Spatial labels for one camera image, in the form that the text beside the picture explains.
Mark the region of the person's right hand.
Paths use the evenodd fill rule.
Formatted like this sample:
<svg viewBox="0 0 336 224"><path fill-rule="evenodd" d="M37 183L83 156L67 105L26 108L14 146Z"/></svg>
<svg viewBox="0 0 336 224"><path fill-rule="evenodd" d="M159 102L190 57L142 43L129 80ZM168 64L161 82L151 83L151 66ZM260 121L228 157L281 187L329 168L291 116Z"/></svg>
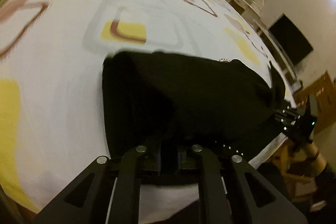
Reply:
<svg viewBox="0 0 336 224"><path fill-rule="evenodd" d="M306 159L298 162L298 172L300 175L308 177L316 177L320 175L327 166L327 160L320 153L318 147L312 141L302 146L302 150L306 154Z"/></svg>

